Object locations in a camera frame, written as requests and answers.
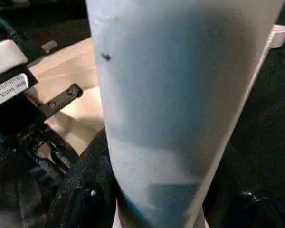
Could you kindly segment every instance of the screw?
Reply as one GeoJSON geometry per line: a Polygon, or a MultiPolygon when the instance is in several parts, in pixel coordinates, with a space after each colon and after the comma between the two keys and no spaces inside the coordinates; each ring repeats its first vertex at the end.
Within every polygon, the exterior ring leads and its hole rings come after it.
{"type": "Polygon", "coordinates": [[[72,95],[75,91],[73,89],[68,89],[67,94],[72,95]]]}
{"type": "Polygon", "coordinates": [[[55,106],[56,106],[55,101],[50,101],[50,102],[48,103],[48,106],[49,106],[50,108],[55,108],[55,106]]]}

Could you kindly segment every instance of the white label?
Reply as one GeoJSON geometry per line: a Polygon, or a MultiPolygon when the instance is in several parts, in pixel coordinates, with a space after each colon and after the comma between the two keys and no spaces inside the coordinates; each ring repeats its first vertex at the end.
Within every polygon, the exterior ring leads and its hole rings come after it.
{"type": "Polygon", "coordinates": [[[28,77],[21,73],[0,84],[0,104],[26,90],[29,86],[28,77]]]}

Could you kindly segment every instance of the white plastic surface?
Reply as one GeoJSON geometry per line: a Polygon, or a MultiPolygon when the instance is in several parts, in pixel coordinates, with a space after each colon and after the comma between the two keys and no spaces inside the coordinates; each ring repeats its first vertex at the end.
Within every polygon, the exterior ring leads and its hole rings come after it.
{"type": "Polygon", "coordinates": [[[285,42],[285,26],[274,25],[272,28],[273,37],[271,41],[271,49],[280,48],[285,42]]]}
{"type": "Polygon", "coordinates": [[[47,122],[81,154],[104,127],[92,40],[86,39],[42,59],[30,68],[39,83],[34,87],[43,102],[72,83],[83,88],[76,99],[47,122]]]}
{"type": "Polygon", "coordinates": [[[282,4],[87,0],[123,228],[193,227],[282,4]]]}
{"type": "Polygon", "coordinates": [[[12,40],[0,42],[0,74],[27,62],[28,59],[12,40]]]}

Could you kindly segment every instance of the white cylindrical object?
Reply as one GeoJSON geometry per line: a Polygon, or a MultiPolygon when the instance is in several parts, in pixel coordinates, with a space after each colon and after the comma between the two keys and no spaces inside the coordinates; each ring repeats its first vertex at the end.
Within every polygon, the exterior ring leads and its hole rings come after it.
{"type": "Polygon", "coordinates": [[[284,25],[274,25],[272,28],[274,33],[271,41],[270,48],[280,48],[285,42],[285,26],[284,25]]]}
{"type": "Polygon", "coordinates": [[[193,227],[282,3],[87,0],[123,227],[193,227]]]}

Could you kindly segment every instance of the black fabric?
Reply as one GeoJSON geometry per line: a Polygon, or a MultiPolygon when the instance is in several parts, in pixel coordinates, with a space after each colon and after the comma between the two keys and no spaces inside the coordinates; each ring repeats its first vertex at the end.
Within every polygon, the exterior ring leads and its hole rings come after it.
{"type": "Polygon", "coordinates": [[[79,219],[80,228],[111,228],[116,207],[115,194],[115,179],[110,164],[105,130],[102,129],[67,174],[53,200],[50,222],[46,227],[73,227],[71,224],[74,218],[71,215],[82,211],[79,219]],[[95,190],[101,197],[96,205],[89,206],[87,200],[82,200],[84,197],[80,195],[85,190],[90,192],[95,190]]]}
{"type": "Polygon", "coordinates": [[[111,228],[116,184],[105,130],[73,165],[53,201],[43,198],[20,160],[0,169],[0,228],[111,228]],[[96,197],[91,198],[91,190],[96,197]]]}

